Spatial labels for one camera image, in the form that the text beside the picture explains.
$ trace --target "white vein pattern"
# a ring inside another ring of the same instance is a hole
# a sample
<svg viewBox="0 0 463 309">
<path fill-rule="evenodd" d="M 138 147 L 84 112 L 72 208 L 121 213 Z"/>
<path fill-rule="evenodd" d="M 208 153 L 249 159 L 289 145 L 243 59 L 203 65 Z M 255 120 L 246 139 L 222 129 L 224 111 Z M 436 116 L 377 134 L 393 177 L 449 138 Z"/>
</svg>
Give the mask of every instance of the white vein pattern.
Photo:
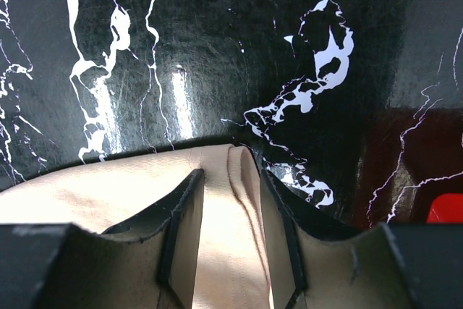
<svg viewBox="0 0 463 309">
<path fill-rule="evenodd" d="M 22 49 L 20 40 L 13 29 L 9 13 L 9 0 L 0 0 L 0 22 L 0 51 L 8 65 L 5 71 L 1 72 L 0 76 L 0 137 L 2 137 L 0 153 L 4 163 L 7 165 L 7 169 L 3 165 L 2 167 L 11 179 L 12 184 L 15 185 L 25 181 L 25 178 L 22 173 L 14 167 L 13 162 L 15 158 L 13 158 L 10 151 L 11 145 L 23 145 L 27 149 L 26 153 L 29 153 L 31 158 L 37 161 L 38 174 L 41 174 L 42 170 L 46 169 L 47 160 L 40 157 L 33 150 L 29 132 L 33 131 L 40 135 L 43 134 L 37 127 L 32 125 L 21 115 L 20 95 L 14 86 L 17 81 L 32 80 L 34 67 L 29 56 Z M 8 39 L 10 43 L 14 43 L 10 45 L 12 47 L 5 48 L 4 39 Z M 13 111 L 11 107 L 5 110 L 4 106 L 2 106 L 2 102 L 9 105 L 13 104 Z"/>
<path fill-rule="evenodd" d="M 430 96 L 425 94 L 425 92 L 427 90 L 429 90 L 430 88 L 432 87 L 438 87 L 439 86 L 439 83 L 437 83 L 436 85 L 430 85 L 428 87 L 426 87 L 425 89 L 423 89 L 420 93 L 422 96 L 426 97 L 426 101 L 423 103 L 423 105 L 418 109 L 418 111 L 413 115 L 413 119 L 414 120 L 417 120 L 416 123 L 411 126 L 410 128 L 404 130 L 402 133 L 400 133 L 400 136 L 399 136 L 399 139 L 400 139 L 400 144 L 401 144 L 401 147 L 400 147 L 400 153 L 399 153 L 399 156 L 397 157 L 397 163 L 396 163 L 396 168 L 395 170 L 392 171 L 392 173 L 389 175 L 389 177 L 386 179 L 386 181 L 383 183 L 383 185 L 379 188 L 377 188 L 376 190 L 373 191 L 373 197 L 370 199 L 370 201 L 368 202 L 368 209 L 367 209 L 367 218 L 368 218 L 368 222 L 370 223 L 370 227 L 373 226 L 373 220 L 371 219 L 371 211 L 372 211 L 372 208 L 373 208 L 373 204 L 374 202 L 376 201 L 376 199 L 378 198 L 378 193 L 381 191 L 381 190 L 384 190 L 384 188 L 389 184 L 389 182 L 396 176 L 397 172 L 399 171 L 399 167 L 400 167 L 400 164 L 402 162 L 402 157 L 404 155 L 404 152 L 405 152 L 405 137 L 407 136 L 407 134 L 413 130 L 416 130 L 424 121 L 425 121 L 425 118 L 426 118 L 426 114 L 427 112 L 433 107 L 435 106 L 439 101 L 442 101 L 443 99 L 438 99 L 436 101 L 434 101 L 431 105 L 429 105 L 427 108 L 426 106 L 428 105 L 428 103 L 430 102 Z"/>
<path fill-rule="evenodd" d="M 303 27 L 306 25 L 306 19 L 316 12 L 324 12 L 327 9 L 329 4 L 336 6 L 336 16 L 340 19 L 340 27 L 345 32 L 344 41 L 342 47 L 339 47 L 334 39 L 334 34 L 331 28 L 329 28 L 329 39 L 328 45 L 325 50 L 314 51 L 315 58 L 315 73 L 316 81 L 312 81 L 309 77 L 301 76 L 297 77 L 287 84 L 282 86 L 280 94 L 278 94 L 270 104 L 267 106 L 259 106 L 254 109 L 250 109 L 244 113 L 245 124 L 251 127 L 251 130 L 258 137 L 262 137 L 268 141 L 272 146 L 284 149 L 292 157 L 298 160 L 298 164 L 294 166 L 296 169 L 294 179 L 286 179 L 286 183 L 291 185 L 298 190 L 302 190 L 307 193 L 307 201 L 310 201 L 315 193 L 315 191 L 324 192 L 324 196 L 316 203 L 316 207 L 320 206 L 329 206 L 334 202 L 334 193 L 333 190 L 325 183 L 318 181 L 316 179 L 310 178 L 306 175 L 306 163 L 308 160 L 306 158 L 297 158 L 291 152 L 291 150 L 282 144 L 275 143 L 268 131 L 275 127 L 277 124 L 284 122 L 284 112 L 288 106 L 299 106 L 300 111 L 303 114 L 310 112 L 313 108 L 312 97 L 314 95 L 319 95 L 326 90 L 333 89 L 344 82 L 347 76 L 347 71 L 349 69 L 349 56 L 354 49 L 354 41 L 352 39 L 353 32 L 346 26 L 345 19 L 342 16 L 341 7 L 334 0 L 321 0 L 319 1 L 314 8 L 309 9 L 301 17 L 301 25 L 298 33 L 294 35 L 304 36 L 302 33 Z M 282 40 L 287 41 L 291 47 L 293 47 L 294 35 L 287 35 Z M 340 61 L 339 68 L 335 72 L 330 72 L 325 76 L 320 76 L 320 70 L 329 64 L 333 59 L 338 59 Z M 303 85 L 305 82 L 312 82 L 317 87 L 309 90 L 303 90 Z M 288 95 L 294 94 L 294 98 L 285 98 Z M 268 163 L 268 169 L 273 168 L 282 168 L 288 170 L 291 166 L 288 163 L 279 163 L 279 164 L 270 164 Z"/>
<path fill-rule="evenodd" d="M 117 51 L 130 51 L 130 17 L 127 11 L 119 5 L 116 0 L 112 1 L 114 2 L 114 11 L 111 15 L 110 29 L 113 35 L 113 41 L 109 46 L 109 54 L 104 51 L 101 52 L 101 55 L 104 57 L 105 64 L 97 65 L 94 61 L 85 59 L 77 43 L 75 23 L 79 14 L 79 0 L 67 0 L 69 30 L 72 37 L 72 43 L 74 44 L 75 50 L 79 56 L 79 60 L 75 62 L 72 68 L 69 81 L 74 88 L 80 109 L 82 110 L 85 118 L 83 131 L 85 138 L 87 139 L 87 147 L 82 147 L 78 153 L 80 160 L 84 163 L 85 161 L 83 156 L 91 151 L 98 153 L 100 160 L 104 161 L 104 158 L 107 155 L 103 149 L 103 142 L 105 139 L 109 141 L 111 153 L 118 153 L 123 150 L 118 124 L 114 115 L 114 106 L 111 100 L 110 91 L 106 86 L 106 81 L 111 77 L 116 65 Z M 97 76 L 95 79 L 95 85 L 89 88 L 84 85 L 81 77 L 82 74 L 94 67 L 103 68 L 106 72 L 101 76 Z M 91 117 L 88 110 L 89 106 L 85 106 L 81 102 L 77 84 L 81 84 L 94 96 L 96 100 L 96 117 Z"/>
<path fill-rule="evenodd" d="M 462 35 L 463 35 L 463 29 L 462 29 L 459 37 L 458 37 L 457 45 L 455 47 L 455 52 L 454 52 L 454 56 L 453 56 L 453 59 L 452 59 L 453 78 L 454 78 L 454 82 L 455 82 L 456 87 L 458 87 L 458 82 L 456 80 L 456 67 L 455 67 L 456 66 L 456 55 L 457 55 L 458 50 L 459 50 L 459 44 L 460 44 L 460 41 L 462 39 Z M 436 73 L 437 76 L 440 75 L 441 67 L 442 67 L 442 61 L 443 61 L 443 53 L 441 54 L 441 58 L 439 60 L 439 65 L 438 65 L 438 69 L 437 69 L 437 73 Z M 389 177 L 383 183 L 383 185 L 381 187 L 377 188 L 375 191 L 373 191 L 373 197 L 369 201 L 368 210 L 367 210 L 367 218 L 368 218 L 368 222 L 370 223 L 370 227 L 372 227 L 374 225 L 374 221 L 371 219 L 371 211 L 373 209 L 374 202 L 378 198 L 378 193 L 381 190 L 383 190 L 385 187 L 387 187 L 389 182 L 396 176 L 396 174 L 397 174 L 397 172 L 399 170 L 400 164 L 402 162 L 402 156 L 404 155 L 404 152 L 405 152 L 405 139 L 404 139 L 405 136 L 407 135 L 407 133 L 409 133 L 409 132 L 411 132 L 413 130 L 416 130 L 422 124 L 422 122 L 425 120 L 427 112 L 431 108 L 433 108 L 439 101 L 443 100 L 442 98 L 436 99 L 434 102 L 432 102 L 431 105 L 428 106 L 428 104 L 431 102 L 431 97 L 427 94 L 427 91 L 429 89 L 431 89 L 431 88 L 438 88 L 439 85 L 440 85 L 440 82 L 437 82 L 435 85 L 429 85 L 428 87 L 424 88 L 420 92 L 420 94 L 423 97 L 425 97 L 426 100 L 421 105 L 421 107 L 417 110 L 417 112 L 415 112 L 415 114 L 413 115 L 413 119 L 417 120 L 415 125 L 408 128 L 407 130 L 403 131 L 400 134 L 399 138 L 400 138 L 400 142 L 401 142 L 401 150 L 400 150 L 400 153 L 399 153 L 399 157 L 397 158 L 396 168 L 389 175 Z M 430 178 L 422 180 L 421 182 L 418 182 L 416 185 L 403 186 L 400 193 L 397 195 L 397 199 L 394 201 L 394 203 L 393 203 L 393 205 L 391 207 L 391 211 L 388 214 L 387 223 L 389 223 L 394 217 L 396 217 L 397 206 L 400 203 L 400 200 L 404 197 L 405 193 L 408 190 L 420 188 L 420 187 L 426 185 L 429 182 L 437 182 L 437 181 L 443 181 L 443 180 L 447 180 L 447 179 L 453 179 L 455 177 L 459 177 L 459 176 L 462 176 L 462 175 L 463 175 L 463 172 L 458 172 L 458 173 L 451 174 L 451 175 L 444 176 L 444 177 L 430 177 Z"/>
<path fill-rule="evenodd" d="M 152 62 L 150 64 L 148 64 L 148 69 L 149 69 L 149 73 L 150 73 L 150 79 L 149 79 L 149 86 L 148 86 L 148 89 L 146 90 L 146 93 L 145 95 L 143 96 L 143 99 L 141 100 L 140 102 L 140 129 L 141 129 L 141 135 L 142 135 L 142 139 L 143 139 L 143 142 L 144 144 L 146 145 L 150 145 L 149 143 L 147 143 L 147 140 L 145 139 L 145 136 L 143 134 L 143 122 L 142 122 L 142 114 L 143 114 L 143 103 L 145 102 L 145 99 L 146 97 L 148 96 L 148 94 L 151 92 L 151 88 L 152 88 L 152 84 L 153 84 L 153 77 L 156 81 L 156 84 L 158 86 L 158 89 L 159 89 L 159 100 L 158 100 L 158 105 L 159 105 L 159 111 L 161 112 L 161 117 L 163 118 L 164 122 L 166 123 L 166 134 L 165 134 L 165 137 L 167 139 L 167 141 L 169 142 L 170 146 L 172 147 L 172 150 L 174 150 L 174 145 L 172 144 L 172 141 L 171 141 L 171 135 L 170 135 L 170 131 L 169 131 L 169 122 L 167 121 L 167 118 L 166 116 L 164 115 L 164 112 L 162 110 L 162 97 L 163 97 L 163 90 L 162 90 L 162 86 L 161 86 L 161 83 L 159 82 L 159 79 L 158 79 L 158 74 L 157 74 L 157 65 L 156 65 L 156 45 L 158 44 L 159 42 L 159 33 L 158 31 L 152 27 L 149 23 L 149 18 L 151 16 L 151 14 L 153 13 L 153 8 L 154 8 L 154 3 L 155 3 L 156 0 L 150 0 L 150 7 L 148 9 L 148 12 L 146 13 L 146 16 L 145 16 L 145 27 L 146 27 L 146 30 L 152 35 L 154 36 L 155 40 L 154 40 L 154 44 L 153 46 L 151 46 L 151 52 L 152 52 Z"/>
</svg>

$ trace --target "black panel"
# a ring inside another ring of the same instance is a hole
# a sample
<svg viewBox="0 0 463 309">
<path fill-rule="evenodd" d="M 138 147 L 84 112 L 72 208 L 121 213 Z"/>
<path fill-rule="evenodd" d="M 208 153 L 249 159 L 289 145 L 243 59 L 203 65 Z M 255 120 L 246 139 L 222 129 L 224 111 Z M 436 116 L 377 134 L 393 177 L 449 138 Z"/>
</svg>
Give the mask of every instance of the black panel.
<svg viewBox="0 0 463 309">
<path fill-rule="evenodd" d="M 305 206 L 302 199 L 293 194 L 270 172 L 261 172 L 261 191 L 272 195 L 278 204 L 283 219 L 295 223 L 308 235 L 324 241 L 339 241 L 355 237 L 360 233 L 349 225 L 333 219 L 313 206 Z"/>
<path fill-rule="evenodd" d="M 357 227 L 424 221 L 463 185 L 462 2 L 0 0 L 0 189 L 233 142 Z"/>
<path fill-rule="evenodd" d="M 31 308 L 46 283 L 68 225 L 0 226 L 0 302 L 4 308 Z"/>
<path fill-rule="evenodd" d="M 461 308 L 463 229 L 456 226 L 392 226 L 397 262 L 420 308 Z"/>
</svg>

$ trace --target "fabric fold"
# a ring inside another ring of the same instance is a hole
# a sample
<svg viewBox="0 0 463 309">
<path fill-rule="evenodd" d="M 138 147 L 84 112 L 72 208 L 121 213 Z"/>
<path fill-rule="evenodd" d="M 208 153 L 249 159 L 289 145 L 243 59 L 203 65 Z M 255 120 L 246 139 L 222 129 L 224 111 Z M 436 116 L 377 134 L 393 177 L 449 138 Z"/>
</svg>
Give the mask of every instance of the fabric fold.
<svg viewBox="0 0 463 309">
<path fill-rule="evenodd" d="M 270 308 L 259 175 L 245 147 L 206 146 L 63 169 L 0 193 L 0 223 L 101 233 L 205 171 L 194 308 Z"/>
</svg>

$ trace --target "black marble pattern surface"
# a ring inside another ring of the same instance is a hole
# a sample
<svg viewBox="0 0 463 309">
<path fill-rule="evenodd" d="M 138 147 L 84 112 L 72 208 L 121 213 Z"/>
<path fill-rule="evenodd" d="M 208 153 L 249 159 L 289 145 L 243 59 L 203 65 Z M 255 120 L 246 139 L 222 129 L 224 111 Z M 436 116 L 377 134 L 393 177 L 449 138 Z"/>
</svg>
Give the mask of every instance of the black marble pattern surface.
<svg viewBox="0 0 463 309">
<path fill-rule="evenodd" d="M 463 0 L 0 0 L 0 189 L 236 143 L 347 223 L 424 221 L 463 192 L 462 36 Z"/>
</svg>

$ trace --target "beige fabric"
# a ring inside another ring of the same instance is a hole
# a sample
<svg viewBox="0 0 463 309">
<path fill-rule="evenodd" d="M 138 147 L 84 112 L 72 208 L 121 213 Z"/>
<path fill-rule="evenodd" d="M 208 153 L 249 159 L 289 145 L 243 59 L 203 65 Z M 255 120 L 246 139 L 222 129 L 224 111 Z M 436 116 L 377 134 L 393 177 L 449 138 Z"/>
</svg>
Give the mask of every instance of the beige fabric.
<svg viewBox="0 0 463 309">
<path fill-rule="evenodd" d="M 259 176 L 244 147 L 208 146 L 89 164 L 0 195 L 0 223 L 72 221 L 92 232 L 128 219 L 205 170 L 194 308 L 269 305 Z"/>
<path fill-rule="evenodd" d="M 378 227 L 343 242 L 323 242 L 297 228 L 310 284 L 307 308 L 415 308 L 384 233 Z"/>
</svg>

